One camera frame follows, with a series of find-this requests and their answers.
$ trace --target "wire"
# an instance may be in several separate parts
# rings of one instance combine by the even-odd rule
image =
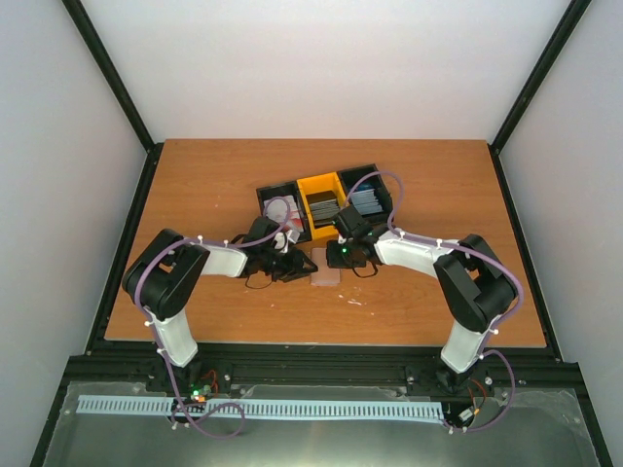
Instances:
[[[496,423],[499,423],[508,413],[508,410],[510,409],[511,404],[513,403],[513,399],[515,398],[515,373],[513,373],[513,369],[511,368],[510,363],[508,363],[508,360],[506,359],[506,357],[504,357],[502,352],[494,348],[492,348],[491,350],[487,350],[485,353],[483,353],[481,355],[481,359],[487,358],[490,355],[496,355],[506,367],[506,371],[508,372],[508,377],[510,378],[510,394],[508,395],[506,405],[503,407],[501,412],[495,418],[475,428],[463,428],[462,430],[463,433],[476,433],[479,431],[484,431],[487,428],[491,428]],[[454,428],[446,420],[443,420],[442,424],[446,428],[449,428],[451,430]]]
[[[476,414],[477,414],[477,412],[476,412],[476,411],[477,411],[478,409],[476,408],[476,399],[474,399],[474,393],[473,393],[473,391],[471,390],[471,387],[468,387],[468,388],[467,388],[467,392],[469,392],[469,399],[471,399],[471,405],[472,405],[472,406],[473,406],[473,408],[474,408],[474,416],[476,416]]]
[[[424,236],[424,235],[417,235],[415,233],[407,233],[407,232],[398,230],[398,229],[396,229],[393,226],[393,219],[394,219],[394,217],[396,215],[396,212],[400,208],[400,205],[402,204],[402,200],[403,200],[403,198],[405,196],[405,187],[404,187],[404,184],[402,183],[402,179],[397,174],[395,174],[394,172],[390,172],[390,171],[387,171],[387,170],[376,170],[374,172],[370,172],[370,173],[364,175],[363,177],[361,177],[357,181],[357,183],[355,183],[352,186],[352,188],[350,189],[350,191],[348,192],[347,198],[345,200],[345,207],[348,205],[348,203],[350,201],[350,197],[356,191],[356,189],[359,187],[359,185],[361,185],[361,183],[363,183],[364,181],[366,181],[370,177],[382,176],[382,175],[387,175],[387,176],[393,178],[398,183],[398,200],[394,204],[393,209],[391,210],[391,212],[389,213],[389,216],[387,217],[387,228],[389,229],[389,231],[392,232],[395,235],[407,238],[408,240],[411,240],[411,241],[414,241],[414,242],[417,242],[417,243],[421,243],[421,244],[429,245],[429,246],[439,246],[439,247],[448,248],[448,249],[451,249],[451,250],[457,250],[457,251],[460,251],[462,253],[466,253],[466,254],[468,254],[470,256],[473,256],[475,258],[478,258],[478,259],[484,261],[485,263],[490,264],[494,268],[498,269],[501,273],[503,273],[506,277],[508,277],[508,280],[510,280],[513,283],[513,285],[515,286],[515,289],[517,290],[517,302],[515,302],[515,304],[513,306],[511,306],[511,308],[508,311],[503,313],[497,320],[495,320],[495,325],[499,326],[502,322],[506,321],[513,314],[515,314],[517,312],[517,310],[524,303],[524,299],[525,299],[524,287],[522,286],[522,283],[517,278],[517,276],[515,274],[513,274],[513,272],[510,269],[508,269],[506,266],[504,266],[502,263],[494,260],[493,258],[490,258],[487,255],[484,255],[484,254],[480,253],[479,251],[472,250],[471,248],[466,248],[466,247],[464,247],[462,245],[458,245],[458,244],[453,243],[451,241],[442,240],[441,242],[438,242],[437,238],[432,238],[430,236]],[[483,349],[487,345],[487,342],[489,341],[490,337],[491,337],[491,334],[488,334],[487,336],[485,336],[485,338],[483,339],[483,341],[482,341],[482,343],[481,343],[481,345],[480,345],[480,347],[478,349],[478,353],[481,353],[483,351]]]
[[[478,388],[480,389],[480,392],[483,393],[483,404],[485,403],[485,401],[487,400],[487,391],[485,390],[485,386],[483,386],[480,381],[472,378],[470,379],[471,382],[473,382],[474,384],[476,384],[478,386]]]
[[[271,279],[271,281],[270,281],[268,284],[266,284],[266,285],[264,285],[264,286],[262,286],[262,287],[251,287],[251,286],[249,285],[249,279],[250,279],[250,278],[251,278],[251,276],[250,276],[250,275],[246,278],[246,280],[244,281],[244,287],[246,287],[247,289],[251,289],[251,290],[262,290],[262,289],[266,289],[267,287],[269,287],[269,286],[273,283],[273,280]]]
[[[264,208],[264,214],[266,214],[267,208],[269,207],[269,205],[272,202],[274,202],[275,200],[277,200],[277,199],[281,199],[283,202],[285,202],[285,205],[286,205],[285,219],[284,219],[284,221],[281,224],[279,224],[279,227],[274,232],[266,235],[263,238],[260,238],[259,240],[249,241],[247,243],[236,245],[236,248],[245,248],[245,247],[254,246],[254,245],[263,243],[263,242],[265,242],[267,240],[270,240],[271,238],[274,238],[279,232],[281,232],[285,228],[285,226],[286,226],[287,222],[290,220],[290,216],[291,216],[290,203],[287,201],[286,198],[284,198],[284,197],[275,197],[275,198],[272,198],[271,200],[269,200],[269,202],[266,204],[266,206]],[[140,295],[141,295],[141,292],[143,290],[143,285],[145,284],[145,281],[147,280],[147,277],[152,272],[152,270],[154,270],[160,264],[160,261],[168,254],[169,251],[173,251],[175,248],[178,248],[178,247],[180,247],[182,245],[186,245],[186,244],[189,244],[189,243],[199,243],[199,244],[202,244],[202,245],[225,246],[225,247],[232,248],[232,246],[230,246],[229,243],[227,243],[227,242],[203,241],[202,238],[186,237],[186,238],[183,238],[181,240],[178,240],[178,241],[175,241],[175,242],[171,243],[167,248],[165,248],[158,255],[156,255],[156,257],[151,261],[151,263],[149,265],[147,265],[147,268],[145,268],[145,271],[143,271],[143,273],[138,278],[138,282],[136,283],[136,289],[134,290],[134,297],[133,297],[134,304],[136,305],[138,310],[141,313],[143,313],[143,315],[147,319],[147,322],[151,323],[152,319],[153,319],[153,316],[152,316],[152,314],[149,311],[147,311],[143,307],[143,305],[142,305],[142,303],[140,301]],[[236,403],[233,403],[233,402],[226,402],[226,403],[223,403],[223,404],[220,404],[220,405],[216,406],[214,409],[212,409],[210,412],[208,412],[205,415],[203,415],[202,417],[200,417],[198,420],[194,420],[191,417],[191,415],[188,413],[188,410],[186,409],[186,405],[184,404],[184,401],[183,401],[182,396],[180,394],[179,387],[177,386],[177,380],[175,379],[175,373],[173,372],[173,365],[171,363],[170,357],[168,356],[168,352],[165,349],[165,345],[163,344],[163,341],[160,339],[160,336],[158,335],[158,331],[156,330],[155,326],[150,326],[150,328],[152,330],[152,334],[154,336],[154,342],[156,343],[156,345],[158,347],[159,353],[163,356],[163,359],[165,360],[166,372],[168,373],[168,377],[169,377],[169,379],[171,381],[171,387],[173,388],[173,393],[175,395],[175,400],[177,401],[177,406],[178,406],[179,410],[184,413],[184,416],[186,416],[186,419],[188,420],[188,422],[197,431],[202,433],[204,436],[207,436],[208,438],[212,438],[212,439],[216,439],[216,440],[229,440],[231,438],[234,438],[237,434],[239,434],[242,431],[242,428],[244,427],[244,422],[245,422],[244,409],[239,404],[236,404]],[[229,435],[221,436],[221,435],[214,435],[212,433],[209,433],[209,432],[203,430],[199,426],[199,423],[202,420],[208,418],[213,413],[219,412],[222,409],[225,409],[227,407],[233,407],[236,410],[238,410],[239,413],[240,413],[240,425],[238,426],[236,431],[234,431],[233,433],[231,433]]]

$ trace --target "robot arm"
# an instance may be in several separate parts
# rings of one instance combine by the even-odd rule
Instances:
[[[451,387],[450,379],[478,360],[492,324],[517,297],[512,282],[491,265],[457,250],[415,242],[390,232],[387,226],[372,229],[353,206],[338,214],[335,225],[342,241],[327,244],[329,267],[353,268],[370,261],[413,269],[439,280],[455,322],[441,351],[442,361],[453,373],[438,377],[442,385]],[[451,242],[498,261],[478,235]]]
[[[487,242],[470,235],[457,244],[486,254],[497,261]],[[374,245],[384,265],[402,266],[436,277],[455,318],[441,359],[457,374],[466,372],[478,359],[491,325],[508,309],[517,296],[501,272],[481,260],[467,259],[449,248],[416,243],[392,232],[385,232]],[[478,271],[472,278],[471,271]]]
[[[278,228],[278,224],[258,217],[249,233],[239,235],[244,243],[260,240]],[[148,265],[174,242],[183,238],[165,229],[130,266],[122,280],[123,289],[132,300],[140,277]],[[244,251],[220,244],[186,244],[171,250],[144,279],[140,302],[151,316],[153,325],[171,363],[185,367],[197,354],[186,319],[186,303],[202,275],[226,275],[246,278],[263,271],[272,281],[284,282],[305,277],[317,266],[300,250],[288,245],[288,236],[267,240]]]

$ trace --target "wooden tabletop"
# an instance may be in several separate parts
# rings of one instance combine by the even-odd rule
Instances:
[[[168,140],[129,262],[163,228],[215,240],[247,232],[259,215],[256,188],[367,163],[405,183],[398,227],[441,238],[479,234],[520,277],[526,303],[492,343],[544,346],[485,141]],[[385,183],[396,199],[395,183]],[[309,253],[322,245],[300,246]],[[266,283],[260,274],[250,280]],[[400,267],[366,279],[344,270],[337,287],[304,278],[250,290],[242,279],[206,276],[187,314],[195,339],[215,342],[443,345],[453,323],[437,280]],[[143,321],[122,291],[106,339],[150,340]]]

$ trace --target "purple cable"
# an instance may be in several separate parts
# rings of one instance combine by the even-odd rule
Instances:
[[[389,228],[389,230],[393,234],[396,234],[396,235],[399,235],[399,236],[404,235],[404,237],[407,238],[408,240],[412,240],[412,241],[415,241],[417,243],[423,243],[424,245],[437,246],[437,239],[436,238],[432,238],[430,236],[424,236],[424,235],[417,235],[415,233],[406,233],[406,232],[402,233],[401,231],[399,231],[398,229],[396,229],[393,226],[393,218],[395,217],[396,212],[398,211],[398,208],[402,204],[402,200],[403,200],[404,195],[405,195],[405,187],[404,187],[404,184],[402,183],[402,179],[397,174],[395,174],[394,172],[390,172],[388,170],[377,170],[377,171],[370,172],[370,173],[364,175],[363,177],[361,177],[357,181],[357,183],[355,183],[352,186],[352,188],[348,192],[345,204],[350,201],[350,197],[356,191],[356,189],[359,187],[359,185],[361,185],[361,183],[363,183],[368,178],[374,177],[374,176],[377,176],[377,175],[378,176],[388,175],[388,176],[393,178],[398,183],[398,201],[395,203],[393,209],[391,210],[391,212],[389,213],[389,216],[387,217],[387,227]],[[508,311],[506,311],[504,314],[502,314],[497,319],[497,321],[495,323],[496,326],[499,326],[501,323],[503,323],[508,318],[510,318],[522,306],[522,304],[524,303],[524,299],[525,299],[524,287],[522,286],[522,283],[519,281],[517,276],[515,274],[513,274],[510,271],[510,269],[508,269],[502,263],[500,263],[500,262],[494,260],[493,258],[490,258],[489,256],[484,255],[484,254],[482,254],[482,253],[480,253],[478,251],[472,250],[471,248],[466,248],[464,246],[457,245],[456,243],[452,243],[450,241],[442,241],[439,246],[442,246],[444,248],[457,250],[457,251],[461,251],[461,252],[466,253],[466,254],[468,254],[470,256],[474,256],[474,257],[484,261],[485,263],[489,263],[494,268],[498,269],[506,277],[508,277],[508,279],[513,283],[513,285],[515,286],[515,289],[517,290],[517,302]],[[487,342],[488,342],[490,337],[491,336],[486,336],[483,339],[483,342],[480,345],[480,348],[478,349],[478,353],[483,351],[483,349],[485,348],[485,345],[487,345]]]
[[[263,238],[260,238],[259,240],[254,240],[254,241],[249,241],[247,243],[242,243],[239,245],[236,245],[235,247],[232,248],[245,248],[248,246],[254,246],[260,243],[263,243],[267,240],[270,240],[271,238],[274,238],[279,232],[281,232],[287,222],[290,220],[290,203],[287,201],[287,199],[285,199],[284,197],[275,197],[272,198],[268,204],[266,205],[266,207],[264,208],[264,214],[266,214],[267,209],[269,207],[269,205],[275,201],[276,199],[281,199],[283,202],[285,202],[286,205],[286,215],[285,215],[285,220],[279,224],[279,227],[273,232],[270,233],[268,235],[266,235]],[[163,251],[161,251],[158,255],[156,255],[156,257],[151,261],[151,263],[149,265],[147,265],[147,268],[145,268],[145,271],[143,271],[143,273],[140,275],[140,277],[138,278],[138,282],[136,283],[136,289],[134,290],[134,304],[136,305],[136,307],[138,308],[138,310],[143,313],[143,315],[145,316],[145,318],[147,319],[148,322],[152,322],[152,315],[149,313],[149,311],[147,311],[141,301],[140,301],[140,294],[143,290],[143,286],[145,285],[145,280],[147,279],[147,277],[149,276],[149,274],[152,272],[152,270],[154,270],[154,268],[156,268],[159,264],[160,261],[166,256],[168,255],[169,251],[173,251],[175,248],[178,248],[182,245],[186,245],[188,243],[200,243],[203,245],[214,245],[214,246],[225,246],[225,247],[231,247],[229,245],[229,243],[225,243],[225,242],[220,242],[220,241],[204,241],[202,239],[199,238],[183,238],[181,240],[175,241],[173,243],[171,243],[167,248],[165,248]],[[158,346],[158,349],[161,353],[161,355],[163,356],[163,359],[165,360],[165,366],[166,366],[166,371],[168,372],[168,376],[170,378],[171,381],[171,386],[173,388],[173,393],[175,394],[175,400],[177,401],[177,405],[178,405],[178,409],[184,413],[184,415],[186,416],[186,419],[189,421],[189,423],[191,425],[193,425],[193,427],[195,429],[197,429],[200,433],[202,433],[203,435],[209,437],[209,438],[213,438],[215,440],[229,440],[231,438],[234,438],[237,434],[240,433],[240,431],[242,431],[242,428],[244,427],[244,422],[245,422],[245,416],[244,416],[244,409],[242,408],[242,406],[240,406],[239,404],[236,404],[234,402],[226,402],[223,404],[220,404],[218,406],[216,406],[214,409],[212,409],[210,412],[204,414],[201,418],[199,418],[198,420],[194,420],[190,414],[188,413],[187,409],[186,409],[186,405],[184,404],[184,401],[182,400],[182,397],[180,395],[180,391],[179,391],[179,387],[177,386],[177,381],[175,379],[175,374],[173,372],[173,366],[172,363],[170,361],[170,358],[165,350],[165,346],[163,345],[162,340],[160,339],[160,336],[158,335],[158,331],[156,331],[155,327],[152,328],[152,334],[154,336],[154,341],[156,343],[156,345]],[[229,435],[225,435],[225,436],[220,436],[220,435],[214,435],[212,433],[208,433],[207,431],[203,430],[198,423],[200,421],[203,421],[204,419],[208,418],[210,415],[212,415],[213,413],[216,413],[218,411],[220,411],[221,409],[224,409],[226,407],[234,407],[235,409],[237,409],[240,412],[240,425],[238,426],[238,429],[234,432],[231,433]]]
[[[485,353],[483,353],[483,358],[486,358],[489,355],[497,355],[506,367],[506,370],[508,371],[508,376],[510,377],[510,394],[508,395],[508,401],[496,418],[475,428],[467,428],[463,433],[477,433],[479,431],[484,431],[487,428],[491,428],[506,416],[511,404],[513,403],[513,398],[515,397],[515,374],[513,373],[513,369],[510,367],[510,363],[508,363],[506,357],[504,357],[504,355],[502,355],[502,352],[500,352],[499,350],[495,350],[494,348],[492,348],[491,350],[487,350]],[[443,420],[442,424],[446,428],[453,428],[446,420]]]

